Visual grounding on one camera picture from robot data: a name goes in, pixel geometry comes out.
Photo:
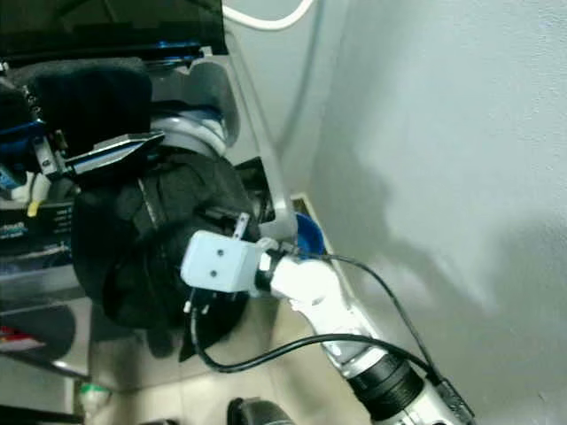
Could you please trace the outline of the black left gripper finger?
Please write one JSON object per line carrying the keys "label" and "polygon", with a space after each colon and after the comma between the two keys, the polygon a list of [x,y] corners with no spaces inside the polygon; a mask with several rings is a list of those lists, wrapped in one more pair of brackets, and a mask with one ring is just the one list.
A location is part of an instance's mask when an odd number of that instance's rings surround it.
{"label": "black left gripper finger", "polygon": [[151,151],[151,147],[133,146],[82,154],[73,159],[73,175],[80,181],[105,181],[134,173],[149,162]]}
{"label": "black left gripper finger", "polygon": [[118,165],[126,159],[141,158],[165,139],[165,131],[147,131],[117,136],[98,143],[92,150],[69,159],[70,171],[94,171]]}

